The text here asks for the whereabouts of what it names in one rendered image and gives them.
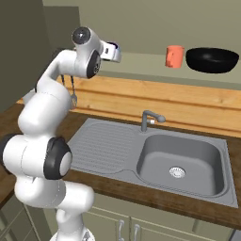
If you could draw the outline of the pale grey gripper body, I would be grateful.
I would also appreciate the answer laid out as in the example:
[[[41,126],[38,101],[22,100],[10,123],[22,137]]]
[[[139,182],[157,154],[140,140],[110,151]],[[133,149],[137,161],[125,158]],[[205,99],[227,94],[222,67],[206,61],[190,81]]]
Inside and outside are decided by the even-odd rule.
[[[110,41],[109,44],[112,44],[115,46],[115,52],[114,52],[112,61],[120,63],[121,62],[121,49],[120,49],[119,45],[113,41]]]

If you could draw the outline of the olive cabinet door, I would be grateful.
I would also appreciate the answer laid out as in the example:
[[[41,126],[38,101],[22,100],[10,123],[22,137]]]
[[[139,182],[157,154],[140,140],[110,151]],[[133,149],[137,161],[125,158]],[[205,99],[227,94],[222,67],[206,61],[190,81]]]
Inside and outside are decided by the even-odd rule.
[[[35,86],[50,53],[42,0],[0,0],[0,113]]]
[[[52,50],[72,49],[72,32],[80,25],[78,7],[44,7],[43,10]]]

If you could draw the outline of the orange cup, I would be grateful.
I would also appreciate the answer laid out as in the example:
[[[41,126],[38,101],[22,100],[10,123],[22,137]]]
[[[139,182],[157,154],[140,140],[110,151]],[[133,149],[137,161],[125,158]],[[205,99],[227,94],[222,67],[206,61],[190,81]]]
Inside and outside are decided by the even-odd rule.
[[[166,66],[181,68],[185,48],[182,45],[169,45],[166,52]]]

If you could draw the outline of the grey hanging fork utensil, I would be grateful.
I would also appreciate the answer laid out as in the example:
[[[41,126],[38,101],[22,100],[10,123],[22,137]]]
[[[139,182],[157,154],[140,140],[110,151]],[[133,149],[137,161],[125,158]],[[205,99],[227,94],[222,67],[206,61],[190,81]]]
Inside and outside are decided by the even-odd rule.
[[[74,79],[72,75],[71,75],[71,82],[72,82],[72,109],[75,109],[77,107],[77,96],[75,94]]]

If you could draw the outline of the grey sink tap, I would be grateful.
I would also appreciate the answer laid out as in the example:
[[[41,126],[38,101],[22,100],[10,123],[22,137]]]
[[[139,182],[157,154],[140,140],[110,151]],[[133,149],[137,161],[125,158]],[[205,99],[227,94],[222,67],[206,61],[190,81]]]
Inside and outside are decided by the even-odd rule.
[[[144,110],[142,113],[142,122],[141,122],[141,131],[142,132],[146,132],[147,131],[147,123],[154,123],[153,120],[148,121],[147,117],[151,116],[153,117],[155,120],[157,120],[158,122],[165,122],[166,118],[163,115],[159,115],[156,113],[153,113],[150,110]]]

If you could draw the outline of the grey steel sink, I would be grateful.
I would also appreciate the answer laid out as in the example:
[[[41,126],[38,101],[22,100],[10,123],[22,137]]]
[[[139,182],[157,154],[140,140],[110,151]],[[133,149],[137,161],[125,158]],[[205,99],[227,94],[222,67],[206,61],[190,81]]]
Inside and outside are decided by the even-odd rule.
[[[238,206],[224,139],[87,119],[68,145],[74,170]]]

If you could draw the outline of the black bowl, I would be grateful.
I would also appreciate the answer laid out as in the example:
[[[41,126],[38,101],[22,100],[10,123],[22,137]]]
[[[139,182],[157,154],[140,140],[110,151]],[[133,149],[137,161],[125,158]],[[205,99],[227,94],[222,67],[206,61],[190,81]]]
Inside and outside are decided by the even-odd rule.
[[[185,53],[187,66],[197,72],[230,72],[238,60],[239,54],[220,48],[198,47],[189,49]]]

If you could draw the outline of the pale green cupboard door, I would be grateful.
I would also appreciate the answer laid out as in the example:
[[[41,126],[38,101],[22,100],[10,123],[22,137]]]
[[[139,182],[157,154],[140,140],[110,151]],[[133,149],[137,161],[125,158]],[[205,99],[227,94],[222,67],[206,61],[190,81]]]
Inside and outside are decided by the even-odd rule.
[[[134,225],[138,224],[137,241],[230,241],[232,228],[195,219],[189,231],[171,228],[168,225],[155,224],[150,221],[131,218],[132,241]]]
[[[119,220],[122,219],[124,227],[121,234],[125,241],[130,241],[131,218],[126,212],[93,206],[83,215],[83,219],[95,241],[119,241]]]

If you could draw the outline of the pale green corner cupboard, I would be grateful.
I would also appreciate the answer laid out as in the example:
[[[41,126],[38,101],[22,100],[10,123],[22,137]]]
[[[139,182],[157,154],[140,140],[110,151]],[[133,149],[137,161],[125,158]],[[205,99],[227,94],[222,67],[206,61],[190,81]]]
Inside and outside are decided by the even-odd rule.
[[[49,241],[52,237],[43,211],[12,196],[0,209],[0,241]]]

